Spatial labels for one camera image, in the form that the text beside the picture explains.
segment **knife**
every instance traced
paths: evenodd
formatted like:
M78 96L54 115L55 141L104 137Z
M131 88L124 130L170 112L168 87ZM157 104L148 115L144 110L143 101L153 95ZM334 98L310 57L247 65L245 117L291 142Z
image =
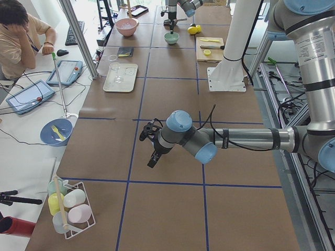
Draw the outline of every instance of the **knife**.
M224 50L225 46L215 46L215 45L200 45L201 49L213 49L213 50Z

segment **person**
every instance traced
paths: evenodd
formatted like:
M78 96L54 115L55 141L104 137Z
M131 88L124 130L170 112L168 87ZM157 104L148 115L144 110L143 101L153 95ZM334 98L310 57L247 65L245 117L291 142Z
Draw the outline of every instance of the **person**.
M36 68L35 55L41 49L38 35L45 34L42 54L54 50L56 31L46 22L27 13L17 0L0 0L0 65L7 79L16 79Z

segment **white desk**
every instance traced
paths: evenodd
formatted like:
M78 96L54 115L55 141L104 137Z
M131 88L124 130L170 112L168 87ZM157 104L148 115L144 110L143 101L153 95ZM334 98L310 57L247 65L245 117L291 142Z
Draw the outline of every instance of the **white desk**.
M67 49L69 51L69 54L58 57L58 60L81 60L85 65L77 45L68 47L64 45L68 26L69 24L65 19L56 27L57 41L55 43L55 52L58 49ZM88 47L93 56L95 50L98 49L98 46L96 42L94 43L92 40L92 35L87 31L84 33L84 36L88 41ZM51 55L43 56L41 52L39 52L36 55L36 59L36 69L27 70L26 73L52 71L54 69ZM63 90L66 104L71 102L77 94L83 91L70 105L67 106L67 110L70 113L78 114L92 81L88 69L84 67L83 70L83 74L77 80L82 85L74 83ZM29 74L28 76L35 82L39 79L46 80L49 75L50 74L47 73ZM31 85L31 81L23 76L19 79L17 85L27 87ZM53 87L53 89L55 91L59 90L58 87ZM15 86L10 93L14 94L20 90L19 87ZM49 100L62 104L59 92L56 92L56 94ZM0 105L0 109L6 107L8 107L8 104L6 101L3 101ZM11 111L12 109L10 108L0 110L0 114ZM2 123L0 123L0 128L20 141L43 143L39 136L43 126L53 119L60 118L62 115L64 115L62 105L55 104L54 102L44 102L41 106L25 115L17 115L15 113L0 115L0 118L3 120ZM77 118L70 117L69 120L75 125ZM18 143L10 136L0 132L0 192L18 190L18 197L35 198L45 201L47 197L47 184L50 177L57 170L65 148L66 146L51 147L47 145L26 145ZM12 216L36 222L42 206L43 205L16 202L10 207L0 204L0 211L3 216ZM29 238L0 234L1 250L22 251L25 250L28 241Z

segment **beige shirt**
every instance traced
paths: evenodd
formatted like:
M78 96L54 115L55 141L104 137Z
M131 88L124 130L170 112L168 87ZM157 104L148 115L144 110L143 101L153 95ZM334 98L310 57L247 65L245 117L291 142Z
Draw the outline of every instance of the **beige shirt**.
M38 35L45 34L51 27L40 19L28 14L29 32L27 35L32 44L41 49ZM12 79L22 75L26 68L21 64L21 46L17 36L13 35L3 25L0 24L0 65L6 78Z

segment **brown table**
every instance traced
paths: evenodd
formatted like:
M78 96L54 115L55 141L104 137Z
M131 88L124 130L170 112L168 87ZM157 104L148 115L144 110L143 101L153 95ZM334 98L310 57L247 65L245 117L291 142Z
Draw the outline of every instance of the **brown table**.
M45 204L27 251L299 250L271 152L219 150L203 166L176 146L155 168L147 166L153 147L140 142L139 133L174 110L187 111L197 127L216 104L215 127L263 127L252 87L209 92L206 70L214 65L196 62L195 39L187 33L195 22L203 27L197 36L226 41L229 9L202 7L194 19L179 22L176 45L164 42L166 18L153 8L132 37L112 31L98 71L107 74L105 59L119 46L134 46L133 57L120 61L138 64L135 88L105 93L104 77L92 82L57 171L84 181L96 225L65 240L53 230Z

